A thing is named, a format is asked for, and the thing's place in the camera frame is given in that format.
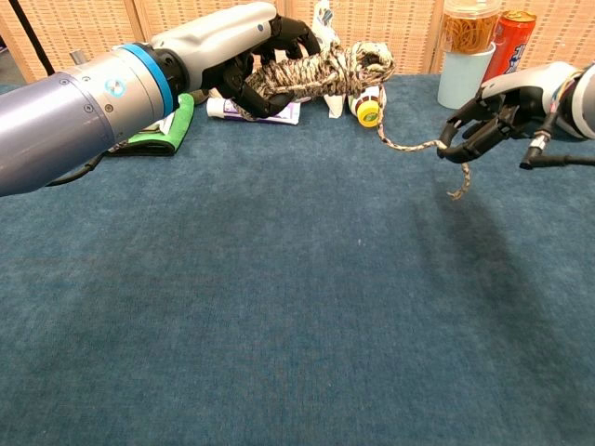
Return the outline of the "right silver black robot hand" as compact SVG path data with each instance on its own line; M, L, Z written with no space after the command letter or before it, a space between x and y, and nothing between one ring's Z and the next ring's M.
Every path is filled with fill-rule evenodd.
M551 62L501 74L480 85L475 96L447 120L437 154L456 164L483 156L508 138L529 138L520 167L593 165L592 158L545 156L560 128L579 139L594 138L594 65L583 69Z

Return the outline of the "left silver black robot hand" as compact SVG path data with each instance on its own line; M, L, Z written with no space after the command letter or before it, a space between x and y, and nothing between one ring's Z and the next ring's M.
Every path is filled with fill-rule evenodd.
M267 2L221 9L155 35L150 46L174 53L185 67L186 89L215 88L256 118L280 112L294 99L291 94L262 97L247 83L253 57L268 64L283 50L289 59L320 52L311 28L301 20L278 14Z

